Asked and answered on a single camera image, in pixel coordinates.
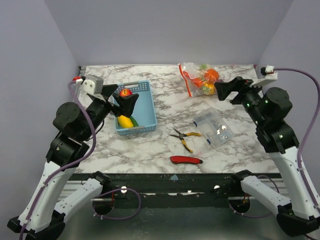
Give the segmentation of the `clear orange-zip bag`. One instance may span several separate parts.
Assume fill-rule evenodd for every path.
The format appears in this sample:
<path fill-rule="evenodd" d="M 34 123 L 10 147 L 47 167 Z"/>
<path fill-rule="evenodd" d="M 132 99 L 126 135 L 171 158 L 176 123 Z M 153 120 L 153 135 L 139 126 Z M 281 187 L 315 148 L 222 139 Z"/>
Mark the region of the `clear orange-zip bag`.
<path fill-rule="evenodd" d="M 212 96 L 216 94 L 215 83 L 222 81 L 218 71 L 209 64 L 182 62 L 178 64 L 178 69 L 189 97 Z"/>

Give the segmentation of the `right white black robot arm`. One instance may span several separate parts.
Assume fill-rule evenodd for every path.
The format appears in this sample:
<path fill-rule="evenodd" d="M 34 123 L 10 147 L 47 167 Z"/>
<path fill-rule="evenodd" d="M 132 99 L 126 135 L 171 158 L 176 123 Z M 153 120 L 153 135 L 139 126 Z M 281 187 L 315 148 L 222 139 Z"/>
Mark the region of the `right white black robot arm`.
<path fill-rule="evenodd" d="M 298 156 L 299 141 L 284 120 L 293 105 L 284 89 L 271 87 L 260 96 L 261 88 L 253 87 L 252 83 L 250 79 L 236 77 L 214 86 L 220 101 L 232 92 L 237 93 L 230 103 L 242 105 L 256 125 L 257 139 L 279 170 L 289 196 L 274 191 L 248 170 L 231 176 L 230 191 L 236 196 L 246 193 L 258 200 L 288 236 L 307 235 L 320 228 L 319 196 L 313 185 L 307 183 L 308 173 Z"/>

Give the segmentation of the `yellow toy bell pepper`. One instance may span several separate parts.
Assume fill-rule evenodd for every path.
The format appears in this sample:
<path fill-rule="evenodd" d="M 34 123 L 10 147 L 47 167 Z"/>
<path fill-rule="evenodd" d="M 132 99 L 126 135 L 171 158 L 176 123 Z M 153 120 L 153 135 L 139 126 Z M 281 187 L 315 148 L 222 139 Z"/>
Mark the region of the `yellow toy bell pepper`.
<path fill-rule="evenodd" d="M 205 82 L 200 89 L 203 91 L 205 95 L 214 95 L 216 92 L 216 88 L 213 83 Z"/>

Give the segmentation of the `orange toy carrot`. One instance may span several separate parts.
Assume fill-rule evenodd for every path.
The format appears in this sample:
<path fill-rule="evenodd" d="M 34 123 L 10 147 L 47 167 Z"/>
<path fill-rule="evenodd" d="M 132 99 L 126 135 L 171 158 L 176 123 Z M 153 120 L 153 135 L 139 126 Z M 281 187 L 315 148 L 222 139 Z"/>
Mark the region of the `orange toy carrot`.
<path fill-rule="evenodd" d="M 204 84 L 203 80 L 202 80 L 200 77 L 191 79 L 191 82 L 192 82 L 197 88 L 200 88 L 200 87 Z"/>

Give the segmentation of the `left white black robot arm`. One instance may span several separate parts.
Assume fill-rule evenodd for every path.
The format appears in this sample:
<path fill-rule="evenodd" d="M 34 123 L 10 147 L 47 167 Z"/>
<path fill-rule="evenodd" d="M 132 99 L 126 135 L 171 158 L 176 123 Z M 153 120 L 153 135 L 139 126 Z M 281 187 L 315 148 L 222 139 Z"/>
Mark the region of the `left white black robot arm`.
<path fill-rule="evenodd" d="M 96 171 L 85 184 L 63 200 L 58 200 L 67 181 L 97 144 L 96 129 L 107 115 L 130 117 L 139 94 L 121 96 L 118 85 L 103 85 L 97 95 L 90 95 L 91 104 L 84 108 L 73 91 L 73 101 L 62 104 L 56 111 L 53 125 L 58 134 L 46 154 L 46 162 L 30 202 L 24 211 L 11 218 L 7 227 L 21 240 L 56 240 L 69 218 L 96 197 L 111 196 L 117 189 L 106 174 Z"/>

